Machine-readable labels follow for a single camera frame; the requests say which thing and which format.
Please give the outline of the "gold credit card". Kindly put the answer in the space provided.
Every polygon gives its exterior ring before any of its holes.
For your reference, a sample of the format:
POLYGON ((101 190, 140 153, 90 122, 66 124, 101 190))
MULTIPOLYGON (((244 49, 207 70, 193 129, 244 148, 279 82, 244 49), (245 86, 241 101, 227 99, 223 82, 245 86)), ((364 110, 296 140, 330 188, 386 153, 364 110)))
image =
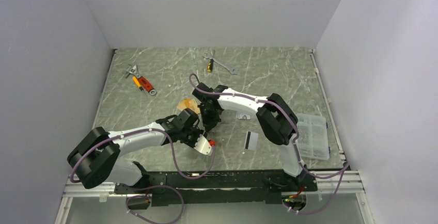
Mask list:
POLYGON ((197 115, 200 114, 198 103, 194 99, 185 98, 177 105, 177 109, 180 111, 183 111, 186 108, 191 109, 197 115))

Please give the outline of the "single silver credit card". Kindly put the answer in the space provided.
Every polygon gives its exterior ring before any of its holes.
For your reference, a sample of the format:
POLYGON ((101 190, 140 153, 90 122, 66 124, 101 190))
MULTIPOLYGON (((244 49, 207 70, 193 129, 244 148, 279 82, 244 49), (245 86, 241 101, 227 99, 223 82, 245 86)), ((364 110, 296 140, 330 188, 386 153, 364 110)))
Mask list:
POLYGON ((259 134, 248 131, 245 136, 244 149, 256 151, 259 134))

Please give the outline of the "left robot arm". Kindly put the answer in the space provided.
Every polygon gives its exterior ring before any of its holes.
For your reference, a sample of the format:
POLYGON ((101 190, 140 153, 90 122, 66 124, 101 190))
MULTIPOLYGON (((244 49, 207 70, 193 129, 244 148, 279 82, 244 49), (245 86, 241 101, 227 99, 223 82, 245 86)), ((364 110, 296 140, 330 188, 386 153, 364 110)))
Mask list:
POLYGON ((212 145, 198 124, 198 114, 186 108, 178 115, 126 131, 107 132, 101 126, 96 127, 67 157, 73 169, 71 182, 82 183, 86 189, 104 182, 122 183, 135 193, 142 193, 149 184, 146 170, 138 162, 126 163, 119 158, 144 148, 172 146, 177 142, 210 156, 212 145))

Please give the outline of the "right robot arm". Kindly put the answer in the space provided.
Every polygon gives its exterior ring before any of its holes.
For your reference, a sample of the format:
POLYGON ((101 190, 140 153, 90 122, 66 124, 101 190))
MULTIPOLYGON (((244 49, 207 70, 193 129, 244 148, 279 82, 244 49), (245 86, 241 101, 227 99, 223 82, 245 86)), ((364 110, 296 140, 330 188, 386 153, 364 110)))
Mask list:
POLYGON ((298 190, 304 185, 305 163, 299 155, 296 141, 299 137, 298 118, 279 94, 258 97, 237 92, 224 85, 214 89, 204 83, 192 86, 192 95, 200 101, 201 119, 207 132, 221 122, 221 114, 225 110, 256 118, 265 137, 278 145, 283 171, 286 173, 286 187, 298 190))

